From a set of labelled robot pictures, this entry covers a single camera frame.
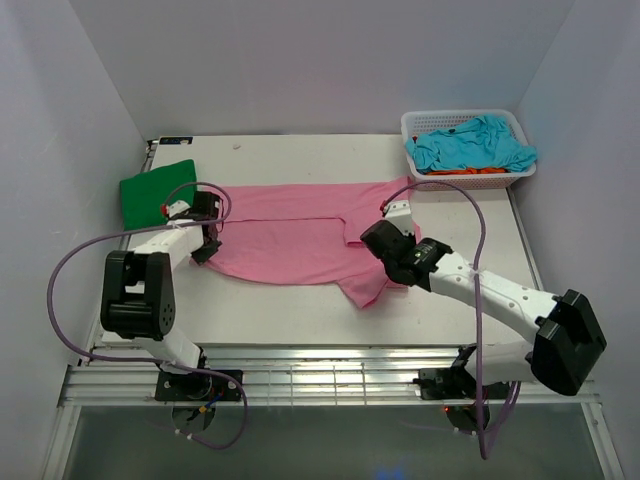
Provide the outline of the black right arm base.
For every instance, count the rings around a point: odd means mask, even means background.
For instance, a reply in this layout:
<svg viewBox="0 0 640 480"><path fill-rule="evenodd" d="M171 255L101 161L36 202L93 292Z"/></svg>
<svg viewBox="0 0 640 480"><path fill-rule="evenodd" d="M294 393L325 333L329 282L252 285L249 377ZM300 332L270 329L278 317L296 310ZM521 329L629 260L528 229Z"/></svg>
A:
<svg viewBox="0 0 640 480"><path fill-rule="evenodd" d="M476 381L464 369L420 369L412 383L419 387L422 400L469 400L465 405L445 405L444 411L454 428L466 434L478 432ZM490 421L488 401L505 400L511 406L515 393L516 387L504 382L481 388L484 428Z"/></svg>

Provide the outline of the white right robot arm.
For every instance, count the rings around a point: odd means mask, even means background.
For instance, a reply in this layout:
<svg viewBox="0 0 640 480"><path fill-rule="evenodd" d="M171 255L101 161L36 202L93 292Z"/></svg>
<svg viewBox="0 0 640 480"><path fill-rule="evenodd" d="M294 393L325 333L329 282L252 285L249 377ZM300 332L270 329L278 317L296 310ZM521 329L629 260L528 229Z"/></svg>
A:
<svg viewBox="0 0 640 480"><path fill-rule="evenodd" d="M575 396L606 349L589 300L575 290L556 295L489 271L477 273L448 245L431 238L417 241L386 220L360 239L393 282L476 307L521 338L460 348L450 367L420 374L416 382L426 398L473 398L481 390L503 398L509 383L530 381Z"/></svg>

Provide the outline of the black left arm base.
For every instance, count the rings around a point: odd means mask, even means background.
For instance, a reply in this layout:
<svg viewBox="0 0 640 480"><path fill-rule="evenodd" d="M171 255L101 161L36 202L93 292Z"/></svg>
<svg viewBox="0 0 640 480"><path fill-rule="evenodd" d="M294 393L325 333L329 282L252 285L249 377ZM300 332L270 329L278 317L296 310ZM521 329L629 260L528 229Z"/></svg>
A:
<svg viewBox="0 0 640 480"><path fill-rule="evenodd" d="M153 399L173 405L171 418L176 429L199 434L213 422L219 403L240 401L241 395L233 382L220 377L160 371Z"/></svg>

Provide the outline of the pink t shirt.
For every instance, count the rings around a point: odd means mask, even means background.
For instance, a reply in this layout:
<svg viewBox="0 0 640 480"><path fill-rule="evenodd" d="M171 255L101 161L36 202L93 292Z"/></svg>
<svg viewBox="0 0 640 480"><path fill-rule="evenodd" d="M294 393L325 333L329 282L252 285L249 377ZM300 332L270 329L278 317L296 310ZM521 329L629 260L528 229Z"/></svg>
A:
<svg viewBox="0 0 640 480"><path fill-rule="evenodd" d="M406 176L388 182L233 186L222 245L207 267L282 286L335 284L358 308L394 287L360 236L381 220L392 194L409 197Z"/></svg>

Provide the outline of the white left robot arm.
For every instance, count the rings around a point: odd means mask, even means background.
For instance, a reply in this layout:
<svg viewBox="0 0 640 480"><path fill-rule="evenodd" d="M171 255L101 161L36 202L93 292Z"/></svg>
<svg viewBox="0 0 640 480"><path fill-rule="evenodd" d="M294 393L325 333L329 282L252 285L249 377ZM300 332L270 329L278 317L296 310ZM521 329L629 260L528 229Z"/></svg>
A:
<svg viewBox="0 0 640 480"><path fill-rule="evenodd" d="M161 370L178 374L178 388L194 400L210 392L212 376L201 368L203 350L175 325L173 272L189 260L202 265L218 252L218 230L207 222L221 211L218 195L197 191L192 202L165 208L167 230L132 250L113 251L105 261L102 328L145 349Z"/></svg>

